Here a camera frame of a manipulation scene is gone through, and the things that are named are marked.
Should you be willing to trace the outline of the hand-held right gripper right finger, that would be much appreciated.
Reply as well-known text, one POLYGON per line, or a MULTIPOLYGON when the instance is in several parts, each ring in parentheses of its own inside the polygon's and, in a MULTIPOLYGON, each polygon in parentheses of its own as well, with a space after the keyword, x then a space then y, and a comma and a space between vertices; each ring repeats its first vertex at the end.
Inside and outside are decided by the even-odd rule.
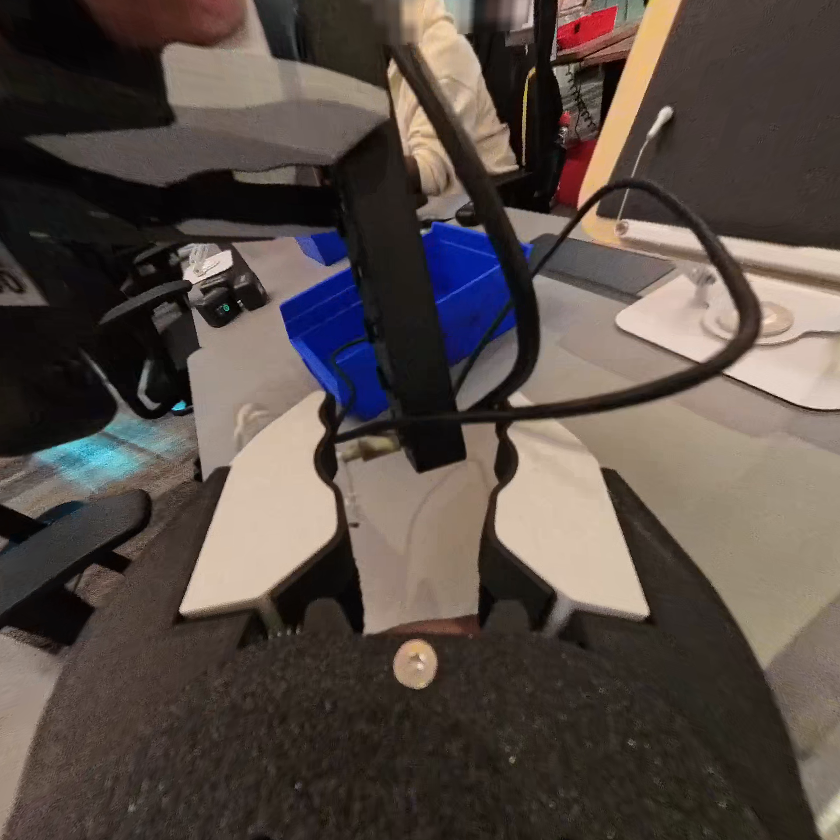
POLYGON ((482 530, 479 619, 517 602, 558 634, 577 613, 643 623, 650 608, 597 459, 554 419, 497 425, 482 530))

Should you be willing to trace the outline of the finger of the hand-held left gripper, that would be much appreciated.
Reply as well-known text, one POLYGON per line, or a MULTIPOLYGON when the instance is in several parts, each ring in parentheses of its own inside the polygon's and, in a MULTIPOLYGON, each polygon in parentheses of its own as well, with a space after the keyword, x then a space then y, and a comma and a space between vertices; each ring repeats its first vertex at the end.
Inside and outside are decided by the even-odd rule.
POLYGON ((164 47, 161 63, 175 122, 192 129, 314 130, 337 118, 341 128, 372 130, 390 118, 381 88, 274 57, 258 14, 215 46, 164 47))
POLYGON ((341 132, 306 130, 303 140, 255 139, 216 129, 176 124, 156 129, 53 133, 26 141, 90 172, 148 186, 169 186, 207 172, 261 173, 294 166, 330 165, 374 126, 345 123, 341 132))

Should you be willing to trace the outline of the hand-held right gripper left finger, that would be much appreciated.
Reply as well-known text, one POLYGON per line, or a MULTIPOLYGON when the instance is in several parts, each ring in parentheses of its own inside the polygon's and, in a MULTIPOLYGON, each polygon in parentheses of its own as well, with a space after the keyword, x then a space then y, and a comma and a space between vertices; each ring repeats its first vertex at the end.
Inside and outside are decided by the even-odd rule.
POLYGON ((180 618, 256 614, 280 634, 301 626, 310 604, 329 600, 363 632, 360 576, 334 481, 335 414, 331 395, 314 392, 234 457, 180 618))

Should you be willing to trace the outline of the black usb hub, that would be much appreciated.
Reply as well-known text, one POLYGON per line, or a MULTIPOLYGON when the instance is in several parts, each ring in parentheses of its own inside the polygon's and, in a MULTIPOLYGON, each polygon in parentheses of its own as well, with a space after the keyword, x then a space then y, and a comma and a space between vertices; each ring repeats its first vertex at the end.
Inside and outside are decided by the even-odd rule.
POLYGON ((332 169, 350 264, 395 435, 419 474, 466 457, 462 433, 424 417, 455 397, 416 202, 397 128, 385 122, 332 169))

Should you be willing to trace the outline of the blue plastic bin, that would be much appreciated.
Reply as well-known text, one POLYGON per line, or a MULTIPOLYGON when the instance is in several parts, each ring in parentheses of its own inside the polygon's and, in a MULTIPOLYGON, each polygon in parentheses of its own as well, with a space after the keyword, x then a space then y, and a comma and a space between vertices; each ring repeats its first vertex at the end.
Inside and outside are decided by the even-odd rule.
MULTIPOLYGON (((435 223, 423 242, 447 363, 453 367, 475 350, 508 303, 509 291, 486 235, 435 223)), ((362 421, 387 409, 351 269, 283 301, 280 315, 291 346, 324 391, 345 404, 354 389, 350 413, 362 421)))
POLYGON ((295 237, 302 254, 322 266, 333 266, 348 257, 348 247, 337 229, 295 237))

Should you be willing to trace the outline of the grey desk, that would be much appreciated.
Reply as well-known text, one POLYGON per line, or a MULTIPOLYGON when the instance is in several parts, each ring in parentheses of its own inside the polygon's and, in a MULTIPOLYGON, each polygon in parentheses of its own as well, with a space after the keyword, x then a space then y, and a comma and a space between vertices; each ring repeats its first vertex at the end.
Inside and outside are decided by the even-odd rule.
MULTIPOLYGON (((292 238, 239 250, 269 303, 213 329, 194 316, 189 362, 203 474, 237 453, 243 405, 280 415, 318 384, 279 305, 347 266, 321 266, 292 238)), ((535 280, 541 358, 533 403, 617 390, 681 367, 619 330, 630 302, 535 280)), ((567 421, 615 469, 716 588, 775 693, 820 832, 838 823, 838 415, 808 413, 729 379, 672 400, 567 421)), ((466 465, 417 476, 401 455, 349 466, 360 526, 365 630, 461 616, 477 605, 476 557, 495 434, 465 430, 466 465)))

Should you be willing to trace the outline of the wood framed black desk screen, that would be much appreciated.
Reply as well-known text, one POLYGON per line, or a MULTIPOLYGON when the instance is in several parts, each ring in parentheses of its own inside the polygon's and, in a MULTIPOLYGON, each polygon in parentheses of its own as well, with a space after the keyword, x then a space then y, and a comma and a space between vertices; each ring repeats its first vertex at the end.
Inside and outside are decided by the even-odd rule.
POLYGON ((647 2, 579 204, 636 176, 719 236, 838 250, 839 2, 647 2))

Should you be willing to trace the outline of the person's left hand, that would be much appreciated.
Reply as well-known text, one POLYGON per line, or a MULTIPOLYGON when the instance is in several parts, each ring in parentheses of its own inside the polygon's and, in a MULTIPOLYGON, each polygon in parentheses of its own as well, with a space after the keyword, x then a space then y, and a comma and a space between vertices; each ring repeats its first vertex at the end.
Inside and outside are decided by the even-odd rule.
POLYGON ((243 1, 83 1, 82 6, 111 40, 142 49, 215 46, 236 35, 247 18, 243 1))

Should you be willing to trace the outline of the black charger with green light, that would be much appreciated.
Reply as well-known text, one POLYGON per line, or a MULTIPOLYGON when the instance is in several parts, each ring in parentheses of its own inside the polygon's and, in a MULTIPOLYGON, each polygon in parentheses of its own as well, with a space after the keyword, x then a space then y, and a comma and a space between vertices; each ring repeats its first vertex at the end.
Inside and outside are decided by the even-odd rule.
POLYGON ((190 297, 193 312, 213 329, 227 326, 245 311, 231 276, 216 276, 198 283, 194 292, 190 297))

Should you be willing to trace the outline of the black pole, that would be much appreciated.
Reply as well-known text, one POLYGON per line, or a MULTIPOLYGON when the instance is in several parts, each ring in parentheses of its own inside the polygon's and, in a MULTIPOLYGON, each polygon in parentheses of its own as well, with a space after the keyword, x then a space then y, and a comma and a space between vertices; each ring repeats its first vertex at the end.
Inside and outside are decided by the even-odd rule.
POLYGON ((557 46, 559 2, 533 3, 532 73, 528 77, 527 142, 522 162, 531 175, 532 198, 529 208, 550 211, 565 163, 566 150, 561 139, 563 101, 552 66, 557 46))

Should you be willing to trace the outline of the red canister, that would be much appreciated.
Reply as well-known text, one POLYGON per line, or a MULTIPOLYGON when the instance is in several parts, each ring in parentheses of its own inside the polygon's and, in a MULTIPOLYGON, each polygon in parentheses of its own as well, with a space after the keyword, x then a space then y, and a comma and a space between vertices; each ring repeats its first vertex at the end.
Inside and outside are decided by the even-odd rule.
POLYGON ((560 117, 560 141, 563 152, 560 179, 554 194, 557 204, 577 207, 585 174, 598 140, 598 133, 581 137, 578 115, 563 111, 560 117))

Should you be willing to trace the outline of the red plastic bin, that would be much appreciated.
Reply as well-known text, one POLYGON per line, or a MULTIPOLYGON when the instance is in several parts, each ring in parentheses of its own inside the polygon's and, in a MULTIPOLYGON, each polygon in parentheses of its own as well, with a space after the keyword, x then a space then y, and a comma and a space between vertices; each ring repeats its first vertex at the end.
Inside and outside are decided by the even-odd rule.
POLYGON ((577 14, 559 20, 556 31, 558 52, 586 45, 604 35, 612 33, 616 24, 618 6, 608 5, 595 10, 580 9, 577 14))

